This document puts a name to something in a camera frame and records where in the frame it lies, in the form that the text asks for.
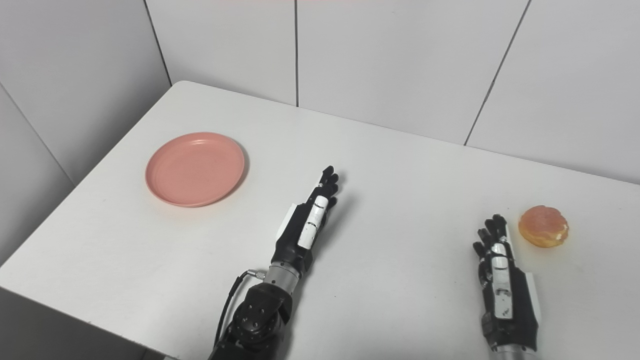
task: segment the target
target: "pink plate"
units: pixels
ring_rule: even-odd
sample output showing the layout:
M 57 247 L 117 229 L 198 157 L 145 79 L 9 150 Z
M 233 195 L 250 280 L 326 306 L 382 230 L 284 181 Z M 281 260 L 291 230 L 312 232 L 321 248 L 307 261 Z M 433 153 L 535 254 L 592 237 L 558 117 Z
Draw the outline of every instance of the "pink plate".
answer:
M 164 144 L 149 160 L 149 190 L 169 204 L 195 207 L 221 199 L 244 172 L 244 154 L 230 138 L 192 133 Z

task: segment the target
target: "floor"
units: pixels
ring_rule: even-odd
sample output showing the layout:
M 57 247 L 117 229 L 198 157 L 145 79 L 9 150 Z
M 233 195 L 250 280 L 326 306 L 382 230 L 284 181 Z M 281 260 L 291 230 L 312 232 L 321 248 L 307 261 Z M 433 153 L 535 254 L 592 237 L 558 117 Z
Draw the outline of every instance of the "floor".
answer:
M 0 288 L 0 359 L 162 360 L 164 356 Z

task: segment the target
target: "black robot arm segment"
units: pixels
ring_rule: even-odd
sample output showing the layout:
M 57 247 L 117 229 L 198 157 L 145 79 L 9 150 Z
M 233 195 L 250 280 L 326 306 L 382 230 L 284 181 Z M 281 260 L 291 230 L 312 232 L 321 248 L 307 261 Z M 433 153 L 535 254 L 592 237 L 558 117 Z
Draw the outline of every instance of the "black robot arm segment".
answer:
M 329 210 L 336 204 L 338 175 L 323 171 L 306 202 L 293 205 L 278 232 L 271 266 L 252 286 L 209 360 L 272 360 L 292 316 L 293 291 L 313 262 L 312 248 Z

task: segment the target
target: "robotic hand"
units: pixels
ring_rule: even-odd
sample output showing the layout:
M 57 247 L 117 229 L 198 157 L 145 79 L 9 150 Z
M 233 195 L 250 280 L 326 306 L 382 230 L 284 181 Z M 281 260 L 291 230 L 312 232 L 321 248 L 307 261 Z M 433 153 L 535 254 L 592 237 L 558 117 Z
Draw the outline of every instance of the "robotic hand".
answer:
M 538 296 L 530 273 L 515 265 L 507 222 L 500 215 L 478 230 L 474 243 L 480 257 L 478 276 L 483 287 L 483 334 L 496 360 L 537 359 L 536 337 L 540 320 Z
M 298 281 L 313 262 L 316 236 L 336 204 L 338 174 L 326 168 L 306 202 L 292 205 L 278 230 L 276 250 L 263 282 L 252 286 L 237 307 L 231 323 L 216 344 L 209 360 L 271 360 L 284 339 L 292 316 L 292 297 Z M 258 278 L 259 272 L 249 270 Z M 234 288 L 242 281 L 238 277 Z

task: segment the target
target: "tile grout line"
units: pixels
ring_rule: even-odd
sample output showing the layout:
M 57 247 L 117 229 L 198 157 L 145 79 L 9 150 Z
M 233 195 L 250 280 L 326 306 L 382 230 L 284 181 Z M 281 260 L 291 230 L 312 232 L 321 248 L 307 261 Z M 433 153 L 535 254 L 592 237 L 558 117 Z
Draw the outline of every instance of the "tile grout line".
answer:
M 38 131 L 36 131 L 35 127 L 33 127 L 32 123 L 29 121 L 29 119 L 27 119 L 27 116 L 24 114 L 22 109 L 20 109 L 20 106 L 18 106 L 18 103 L 15 102 L 15 100 L 13 99 L 13 96 L 11 96 L 11 94 L 9 94 L 9 90 L 7 90 L 2 83 L 0 83 L 0 88 L 2 88 L 2 90 L 6 93 L 6 95 L 9 97 L 9 100 L 11 100 L 11 102 L 13 103 L 15 108 L 18 109 L 18 111 L 20 112 L 20 115 L 22 115 L 22 118 L 24 119 L 24 121 L 26 121 L 27 124 L 29 124 L 29 127 L 31 128 L 31 130 L 33 130 L 33 133 L 36 134 L 36 136 L 38 137 L 38 140 L 40 140 L 40 142 L 42 143 L 44 148 L 47 149 L 47 152 L 49 153 L 49 155 L 51 155 L 51 158 L 53 158 L 53 161 L 56 162 L 56 164 L 58 165 L 60 170 L 62 170 L 62 173 L 67 177 L 67 179 L 69 180 L 71 185 L 73 185 L 73 187 L 76 187 L 77 184 L 73 180 L 71 180 L 71 177 L 69 176 L 67 171 L 65 171 L 65 168 L 62 167 L 62 165 L 60 164 L 58 159 L 55 157 L 53 152 L 51 152 L 51 149 L 49 148 L 49 146 L 47 146 L 47 143 L 44 142 L 44 140 L 42 139 L 40 134 L 38 134 Z
M 298 84 L 298 0 L 293 0 L 293 24 L 296 41 L 296 107 L 300 107 L 300 87 Z
M 147 10 L 147 17 L 149 18 L 149 23 L 151 24 L 151 30 L 154 32 L 154 39 L 156 40 L 156 45 L 158 46 L 160 59 L 162 59 L 164 72 L 166 73 L 166 78 L 169 81 L 169 86 L 171 86 L 173 83 L 171 82 L 171 76 L 169 76 L 169 69 L 167 69 L 166 67 L 166 61 L 164 60 L 164 54 L 162 53 L 162 48 L 160 48 L 160 40 L 158 40 L 158 35 L 156 33 L 156 27 L 154 26 L 154 21 L 151 19 L 151 12 L 149 11 L 149 5 L 147 4 L 147 0 L 143 0 L 143 2 L 145 3 L 145 9 Z
M 509 50 L 511 49 L 511 45 L 513 44 L 513 41 L 516 38 L 516 34 L 518 33 L 518 30 L 520 29 L 520 25 L 522 25 L 522 21 L 524 20 L 524 16 L 527 14 L 527 10 L 529 9 L 529 5 L 531 5 L 531 1 L 532 0 L 528 0 L 527 1 L 527 6 L 525 6 L 524 11 L 522 12 L 522 16 L 520 16 L 520 20 L 518 21 L 518 25 L 516 25 L 516 29 L 514 30 L 513 35 L 511 36 L 511 40 L 509 41 L 509 45 L 507 45 L 507 49 L 504 51 L 504 55 L 502 55 L 502 59 L 500 61 L 500 65 L 498 65 L 498 69 L 495 71 L 495 75 L 493 75 L 493 79 L 491 80 L 491 84 L 489 85 L 489 89 L 487 90 L 486 94 L 484 95 L 484 99 L 482 101 L 482 105 L 480 105 L 480 109 L 478 110 L 478 113 L 476 114 L 476 118 L 474 119 L 474 123 L 471 125 L 471 129 L 469 130 L 469 134 L 467 134 L 467 139 L 465 140 L 465 143 L 463 144 L 464 146 L 467 146 L 467 143 L 469 142 L 469 138 L 471 138 L 471 133 L 473 133 L 474 128 L 476 127 L 476 123 L 478 121 L 478 118 L 480 117 L 480 113 L 484 109 L 484 104 L 486 104 L 486 101 L 489 99 L 489 95 L 491 94 L 491 91 L 493 90 L 493 86 L 495 84 L 495 80 L 498 78 L 498 74 L 500 73 L 500 70 L 502 69 L 502 65 L 504 64 L 504 60 L 507 58 L 507 54 L 509 53 Z

